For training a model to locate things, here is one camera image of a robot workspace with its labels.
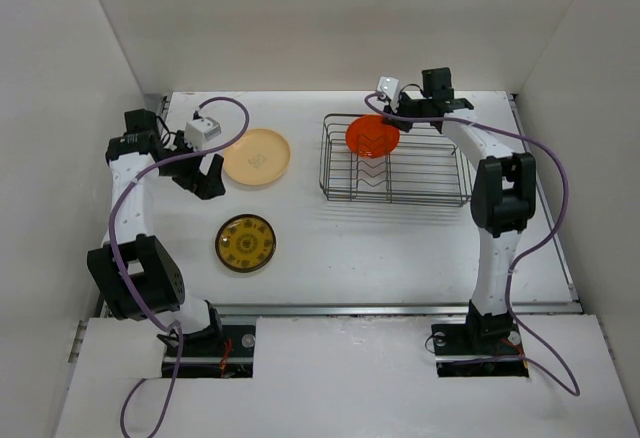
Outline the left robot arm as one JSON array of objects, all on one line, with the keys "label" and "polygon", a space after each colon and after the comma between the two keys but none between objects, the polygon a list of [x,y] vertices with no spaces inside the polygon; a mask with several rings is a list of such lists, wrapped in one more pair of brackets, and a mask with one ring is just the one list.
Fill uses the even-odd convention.
[{"label": "left robot arm", "polygon": [[146,318],[120,273],[118,266],[124,264],[156,318],[164,326],[180,323],[198,352],[213,354],[224,340],[219,315],[208,301],[187,292],[177,263],[156,237],[153,189],[156,179],[165,176],[201,200],[224,195],[222,156],[214,155],[208,171],[202,172],[198,154],[220,135],[221,126],[212,118],[196,115],[166,145],[161,139],[161,120],[153,112],[132,110],[124,118],[125,133],[111,139],[106,152],[114,228],[106,232],[99,248],[88,252],[88,269],[115,318]]}]

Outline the yellow patterned plate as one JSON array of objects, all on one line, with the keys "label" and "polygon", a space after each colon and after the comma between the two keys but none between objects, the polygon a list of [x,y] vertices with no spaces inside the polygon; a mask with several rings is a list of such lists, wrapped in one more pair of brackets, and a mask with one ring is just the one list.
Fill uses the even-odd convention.
[{"label": "yellow patterned plate", "polygon": [[229,218],[219,228],[214,249],[219,261],[237,273],[252,273],[264,268],[273,258],[277,246],[271,224],[255,214]]}]

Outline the large beige plate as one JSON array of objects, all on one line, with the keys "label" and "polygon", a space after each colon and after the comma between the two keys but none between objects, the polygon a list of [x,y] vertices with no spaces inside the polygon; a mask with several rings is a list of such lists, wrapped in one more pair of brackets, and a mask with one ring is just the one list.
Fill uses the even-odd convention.
[{"label": "large beige plate", "polygon": [[290,144],[281,134],[254,128],[224,151],[223,170],[241,185],[264,186],[281,178],[290,160]]}]

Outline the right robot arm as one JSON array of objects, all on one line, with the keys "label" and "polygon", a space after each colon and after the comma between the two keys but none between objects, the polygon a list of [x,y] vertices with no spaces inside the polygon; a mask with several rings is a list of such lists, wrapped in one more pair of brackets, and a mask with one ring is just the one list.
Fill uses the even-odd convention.
[{"label": "right robot arm", "polygon": [[407,132],[427,122],[449,139],[475,171],[470,209],[480,239],[478,277],[462,324],[436,325],[434,348],[441,357],[506,355],[515,332],[508,305],[508,269],[522,232],[536,209],[536,163],[517,153],[497,133],[477,122],[474,106],[455,95],[447,68],[425,70],[420,98],[392,77],[379,79],[388,124]]}]

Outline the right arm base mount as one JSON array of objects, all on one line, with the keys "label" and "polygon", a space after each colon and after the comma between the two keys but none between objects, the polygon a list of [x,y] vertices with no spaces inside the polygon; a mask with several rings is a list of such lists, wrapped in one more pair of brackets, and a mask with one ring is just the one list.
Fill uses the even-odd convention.
[{"label": "right arm base mount", "polygon": [[519,328],[474,342],[463,323],[436,323],[430,336],[439,378],[528,378]]}]

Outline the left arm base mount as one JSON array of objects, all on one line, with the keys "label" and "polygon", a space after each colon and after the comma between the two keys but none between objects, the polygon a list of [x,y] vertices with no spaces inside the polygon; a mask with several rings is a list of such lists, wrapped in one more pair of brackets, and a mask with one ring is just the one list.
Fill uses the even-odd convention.
[{"label": "left arm base mount", "polygon": [[248,379],[253,377],[257,320],[223,317],[221,326],[188,334],[178,378]]}]

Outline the orange plate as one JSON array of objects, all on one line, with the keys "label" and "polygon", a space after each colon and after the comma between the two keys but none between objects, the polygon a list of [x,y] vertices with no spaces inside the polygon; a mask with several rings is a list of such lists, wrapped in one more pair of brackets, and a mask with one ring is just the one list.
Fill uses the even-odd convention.
[{"label": "orange plate", "polygon": [[355,119],[345,134],[347,147],[364,158],[389,155],[400,141],[400,131],[384,122],[380,115],[363,115]]}]

